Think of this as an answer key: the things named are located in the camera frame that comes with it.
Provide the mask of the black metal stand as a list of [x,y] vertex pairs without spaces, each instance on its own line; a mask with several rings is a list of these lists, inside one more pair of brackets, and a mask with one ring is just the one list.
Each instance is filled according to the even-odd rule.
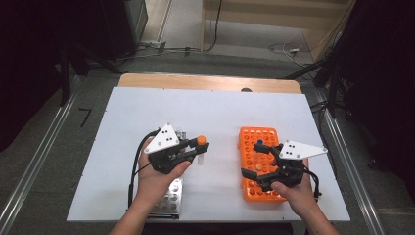
[[65,44],[60,50],[62,98],[60,106],[64,106],[70,96],[69,67],[73,67],[79,75],[87,75],[89,67],[85,61],[84,49],[80,44]]
[[322,88],[327,83],[330,83],[326,108],[328,109],[331,117],[336,118],[336,97],[340,85],[340,68],[338,67],[335,59],[319,60],[316,63],[305,66],[304,68],[285,76],[285,79],[294,80],[315,70],[317,70],[317,75],[312,80],[315,87]]

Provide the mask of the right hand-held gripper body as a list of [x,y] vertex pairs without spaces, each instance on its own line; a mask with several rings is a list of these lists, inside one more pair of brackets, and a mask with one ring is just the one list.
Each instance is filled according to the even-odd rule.
[[256,183],[263,192],[271,190],[271,184],[281,182],[287,187],[294,187],[301,183],[305,173],[309,174],[315,183],[315,191],[319,189],[319,178],[304,163],[303,160],[326,154],[324,147],[316,147],[300,142],[287,140],[278,146],[269,146],[278,168],[271,173],[259,175]]

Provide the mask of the aluminium floor rail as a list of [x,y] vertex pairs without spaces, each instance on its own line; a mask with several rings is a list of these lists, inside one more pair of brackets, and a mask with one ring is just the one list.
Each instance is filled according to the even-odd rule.
[[328,99],[323,94],[319,94],[318,101],[326,105],[326,108],[322,111],[322,116],[324,117],[328,130],[330,131],[333,143],[336,146],[336,151],[332,151],[332,154],[337,153],[339,155],[338,159],[343,164],[353,196],[355,197],[360,214],[365,221],[369,234],[386,235],[369,193],[357,167],[355,166],[350,150],[338,125],[338,121],[335,118],[332,118],[332,115],[329,113]]
[[72,80],[69,88],[72,93],[69,95],[68,100],[58,108],[51,124],[49,125],[46,133],[34,152],[28,166],[23,172],[23,176],[18,181],[17,186],[10,194],[6,201],[5,207],[0,213],[0,235],[7,235],[10,228],[18,215],[30,188],[32,187],[40,169],[42,168],[45,160],[48,157],[51,147],[53,146],[58,134],[64,125],[70,109],[74,103],[76,96],[78,95],[79,87],[83,83],[83,78],[76,75]]

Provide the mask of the metal test tube rack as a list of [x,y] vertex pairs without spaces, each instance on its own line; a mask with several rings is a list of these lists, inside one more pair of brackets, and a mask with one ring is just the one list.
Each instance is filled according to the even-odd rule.
[[[145,152],[151,156],[165,150],[165,143],[172,147],[186,139],[186,133],[181,130],[155,130],[150,133],[153,138]],[[183,180],[181,177],[175,179],[169,186],[162,199],[152,208],[152,218],[177,219],[180,214]]]

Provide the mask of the dark cabinet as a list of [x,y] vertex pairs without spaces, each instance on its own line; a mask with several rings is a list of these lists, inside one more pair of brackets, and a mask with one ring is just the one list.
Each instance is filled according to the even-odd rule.
[[100,0],[114,61],[134,54],[148,21],[145,0]]

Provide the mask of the light wooden shelf frame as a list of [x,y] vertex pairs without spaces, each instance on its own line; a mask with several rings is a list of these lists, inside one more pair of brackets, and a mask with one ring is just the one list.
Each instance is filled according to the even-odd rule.
[[344,29],[356,0],[202,0],[201,42],[205,48],[205,21],[219,18],[241,24],[300,28],[314,60],[323,58],[329,44]]

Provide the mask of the orange plastic test tube rack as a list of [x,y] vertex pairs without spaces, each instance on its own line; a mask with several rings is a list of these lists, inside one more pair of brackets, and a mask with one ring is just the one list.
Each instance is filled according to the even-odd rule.
[[[252,170],[257,175],[274,172],[277,169],[273,165],[274,156],[272,154],[257,153],[254,144],[258,139],[263,140],[267,146],[278,146],[278,134],[273,127],[254,127],[243,126],[239,133],[238,149],[240,150],[241,168]],[[263,164],[263,170],[256,170],[255,164]],[[249,203],[284,203],[285,198],[281,197],[273,190],[263,192],[258,184],[247,178],[241,182],[244,199]]]

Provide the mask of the wooden table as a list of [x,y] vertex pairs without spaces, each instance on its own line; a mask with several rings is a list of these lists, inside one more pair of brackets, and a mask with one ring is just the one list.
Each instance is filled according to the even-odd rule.
[[294,80],[163,73],[126,73],[120,77],[118,86],[214,91],[241,91],[248,87],[252,92],[301,93]]

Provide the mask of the black curtain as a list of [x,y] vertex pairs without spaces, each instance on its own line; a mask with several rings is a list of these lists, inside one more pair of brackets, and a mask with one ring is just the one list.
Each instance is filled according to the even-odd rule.
[[0,152],[55,92],[94,0],[0,0]]
[[415,0],[357,0],[343,39],[346,106],[415,202]]

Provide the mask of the white table board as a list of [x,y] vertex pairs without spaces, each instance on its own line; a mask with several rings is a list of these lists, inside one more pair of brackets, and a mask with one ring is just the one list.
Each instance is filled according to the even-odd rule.
[[114,88],[69,210],[70,221],[117,221],[127,208],[128,185],[141,140],[170,123],[209,142],[201,164],[183,179],[182,222],[290,221],[286,203],[248,203],[240,183],[239,131],[276,129],[280,141],[321,145],[302,94]]

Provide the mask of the person's right hand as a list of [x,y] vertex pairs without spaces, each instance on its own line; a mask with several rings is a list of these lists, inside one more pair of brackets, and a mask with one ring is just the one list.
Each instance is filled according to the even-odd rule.
[[275,181],[271,188],[286,198],[293,212],[303,220],[309,220],[320,212],[320,209],[313,196],[310,176],[305,173],[301,183],[292,188],[281,182]]

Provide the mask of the person's left hand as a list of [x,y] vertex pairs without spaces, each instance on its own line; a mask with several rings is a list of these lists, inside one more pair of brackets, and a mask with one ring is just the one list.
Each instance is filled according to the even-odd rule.
[[133,205],[151,208],[162,199],[170,184],[182,176],[191,163],[185,161],[176,166],[171,173],[162,174],[153,170],[148,155],[141,151],[138,165],[141,170],[138,172],[138,189]]

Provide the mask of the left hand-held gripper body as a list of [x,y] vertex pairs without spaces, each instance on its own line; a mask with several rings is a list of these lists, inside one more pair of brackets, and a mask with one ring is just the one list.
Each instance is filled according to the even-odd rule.
[[177,132],[170,123],[165,124],[144,152],[152,168],[162,174],[170,174],[179,164],[192,162],[196,157],[195,151],[184,152],[191,145],[181,132]]

